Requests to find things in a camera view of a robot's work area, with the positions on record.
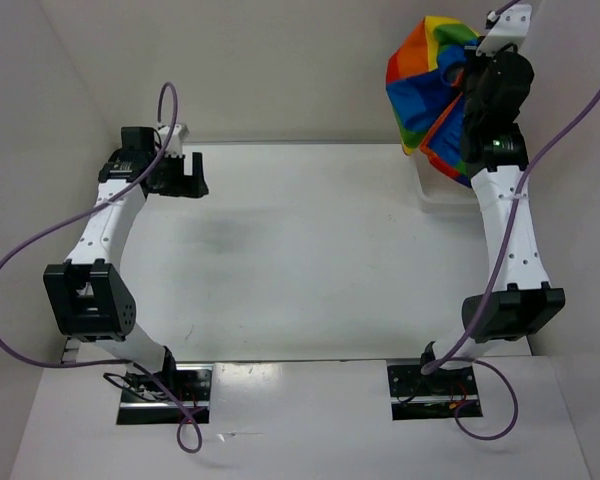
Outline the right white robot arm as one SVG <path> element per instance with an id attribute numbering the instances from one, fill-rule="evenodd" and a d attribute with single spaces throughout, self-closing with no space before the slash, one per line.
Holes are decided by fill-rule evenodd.
<path id="1" fill-rule="evenodd" d="M 462 81 L 461 158 L 482 216 L 490 275 L 481 295 L 461 308 L 462 334 L 431 342 L 421 356 L 420 385 L 440 393 L 490 349 L 537 333 L 566 303 L 542 264 L 526 180 L 531 171 L 516 122 L 534 78 L 512 45 L 472 53 Z"/>

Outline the rainbow striped shorts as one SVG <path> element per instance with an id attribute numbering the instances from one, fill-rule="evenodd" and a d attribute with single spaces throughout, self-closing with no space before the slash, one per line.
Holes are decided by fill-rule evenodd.
<path id="1" fill-rule="evenodd" d="M 469 187 L 460 153 L 465 48 L 478 34 L 458 19 L 426 16 L 390 57 L 385 89 L 403 152 L 419 150 L 441 174 Z"/>

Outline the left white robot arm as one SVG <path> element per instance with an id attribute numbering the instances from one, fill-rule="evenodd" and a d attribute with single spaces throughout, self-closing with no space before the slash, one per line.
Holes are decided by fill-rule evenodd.
<path id="1" fill-rule="evenodd" d="M 62 334 L 131 361 L 129 370 L 135 375 L 148 370 L 145 389 L 165 400 L 180 385 L 176 361 L 138 324 L 136 301 L 119 272 L 120 263 L 148 195 L 198 199 L 209 189 L 199 152 L 163 157 L 134 185 L 153 158 L 153 151 L 118 149 L 111 155 L 98 174 L 98 212 L 64 262 L 46 267 L 43 283 Z"/>

